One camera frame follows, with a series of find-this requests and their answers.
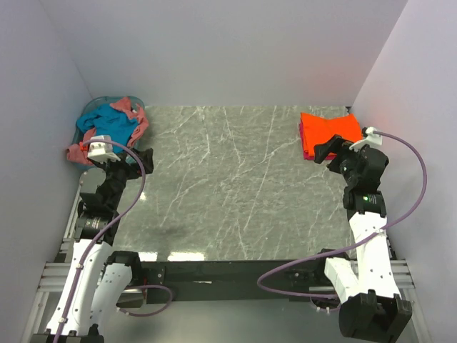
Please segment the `teal blue t shirt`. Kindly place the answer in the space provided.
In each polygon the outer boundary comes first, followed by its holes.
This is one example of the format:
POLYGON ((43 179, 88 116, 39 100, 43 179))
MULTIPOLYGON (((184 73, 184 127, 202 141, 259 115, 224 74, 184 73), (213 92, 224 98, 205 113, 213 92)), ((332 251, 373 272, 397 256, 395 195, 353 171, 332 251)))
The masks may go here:
POLYGON ((89 113, 83 114, 76 127, 83 133, 95 129, 97 135, 110 136, 112 141, 127 146, 135 129, 139 127, 137 119, 130 119, 123 111, 103 104, 89 113))

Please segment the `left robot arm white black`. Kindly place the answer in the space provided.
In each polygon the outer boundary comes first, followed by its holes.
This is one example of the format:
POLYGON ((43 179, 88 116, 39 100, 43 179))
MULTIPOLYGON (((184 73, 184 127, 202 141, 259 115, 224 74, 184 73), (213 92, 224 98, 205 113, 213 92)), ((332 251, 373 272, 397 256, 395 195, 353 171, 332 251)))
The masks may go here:
POLYGON ((103 342, 104 327, 127 287, 141 287, 138 253, 116 251, 122 217, 117 209, 129 180, 146 180, 154 170, 154 151, 132 149, 112 154, 100 147, 94 167, 80 178, 67 233, 69 268, 51 318, 40 330, 44 311, 35 309, 23 342, 103 342))

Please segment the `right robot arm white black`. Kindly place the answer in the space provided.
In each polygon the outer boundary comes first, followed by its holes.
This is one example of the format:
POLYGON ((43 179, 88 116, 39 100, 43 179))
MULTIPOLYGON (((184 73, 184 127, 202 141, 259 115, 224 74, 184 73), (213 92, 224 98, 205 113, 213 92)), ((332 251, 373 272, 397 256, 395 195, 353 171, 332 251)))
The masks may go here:
POLYGON ((379 191, 388 157, 364 141, 353 144, 335 135, 314 148, 314 161, 334 154, 328 169, 343 176, 343 207, 353 233, 357 266, 341 255, 313 268, 314 279, 332 283, 341 307, 338 323, 343 336, 370 342, 396 342, 412 316, 393 277, 387 236, 386 205, 379 191))

